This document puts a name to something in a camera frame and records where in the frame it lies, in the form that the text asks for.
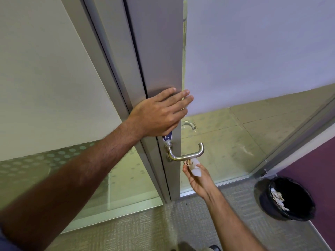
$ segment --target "person's left arm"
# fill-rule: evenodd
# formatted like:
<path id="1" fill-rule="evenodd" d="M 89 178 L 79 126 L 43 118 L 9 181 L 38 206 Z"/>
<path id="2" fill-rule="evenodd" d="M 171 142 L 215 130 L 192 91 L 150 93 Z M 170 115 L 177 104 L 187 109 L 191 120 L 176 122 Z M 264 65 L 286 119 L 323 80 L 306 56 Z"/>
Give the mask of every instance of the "person's left arm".
<path id="1" fill-rule="evenodd" d="M 193 101 L 169 88 L 138 104 L 112 133 L 0 212 L 4 235 L 23 250 L 44 250 L 74 219 L 119 160 L 145 136 L 167 135 Z"/>

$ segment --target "blue sticker with white letter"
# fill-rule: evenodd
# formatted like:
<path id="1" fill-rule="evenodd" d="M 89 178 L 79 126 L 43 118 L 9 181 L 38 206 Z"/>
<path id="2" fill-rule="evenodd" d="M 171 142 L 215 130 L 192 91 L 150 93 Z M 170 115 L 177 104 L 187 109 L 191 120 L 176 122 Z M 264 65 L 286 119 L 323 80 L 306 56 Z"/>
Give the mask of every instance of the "blue sticker with white letter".
<path id="1" fill-rule="evenodd" d="M 172 131 L 169 134 L 163 136 L 163 141 L 167 141 L 167 140 L 172 140 Z"/>

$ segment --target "hand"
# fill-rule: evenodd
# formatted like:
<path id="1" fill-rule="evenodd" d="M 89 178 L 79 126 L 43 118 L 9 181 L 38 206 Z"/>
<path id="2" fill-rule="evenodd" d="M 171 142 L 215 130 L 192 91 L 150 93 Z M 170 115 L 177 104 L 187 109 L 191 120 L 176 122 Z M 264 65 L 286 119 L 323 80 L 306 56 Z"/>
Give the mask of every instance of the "hand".
<path id="1" fill-rule="evenodd" d="M 203 199 L 209 199 L 209 194 L 213 189 L 217 189 L 208 170 L 202 165 L 197 164 L 201 169 L 201 177 L 194 176 L 186 164 L 183 165 L 183 172 L 190 181 L 193 190 Z"/>
<path id="2" fill-rule="evenodd" d="M 187 114 L 185 107 L 193 101 L 193 96 L 188 96 L 189 90 L 171 96 L 175 92 L 175 88 L 169 88 L 142 101 L 132 110 L 127 121 L 133 122 L 142 137 L 169 134 Z"/>

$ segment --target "person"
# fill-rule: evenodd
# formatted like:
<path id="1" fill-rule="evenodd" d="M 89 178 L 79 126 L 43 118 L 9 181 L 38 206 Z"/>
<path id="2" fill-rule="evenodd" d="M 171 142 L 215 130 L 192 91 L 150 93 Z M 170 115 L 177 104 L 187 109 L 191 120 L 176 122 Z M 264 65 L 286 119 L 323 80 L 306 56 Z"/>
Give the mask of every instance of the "person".
<path id="1" fill-rule="evenodd" d="M 128 119 L 0 211 L 0 250 L 44 250 L 81 211 L 123 156 L 146 136 L 164 136 L 177 127 L 193 101 L 189 90 L 169 88 L 139 103 Z M 209 174 L 192 187 L 208 205 L 222 246 L 263 250 L 224 200 Z"/>

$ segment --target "purple wall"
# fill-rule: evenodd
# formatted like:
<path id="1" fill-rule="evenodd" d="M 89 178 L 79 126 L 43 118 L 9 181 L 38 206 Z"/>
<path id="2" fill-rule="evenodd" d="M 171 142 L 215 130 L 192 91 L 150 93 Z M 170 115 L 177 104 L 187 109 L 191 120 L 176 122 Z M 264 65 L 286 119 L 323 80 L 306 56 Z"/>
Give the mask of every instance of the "purple wall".
<path id="1" fill-rule="evenodd" d="M 335 250 L 335 138 L 278 173 L 303 185 L 316 204 L 312 223 Z"/>

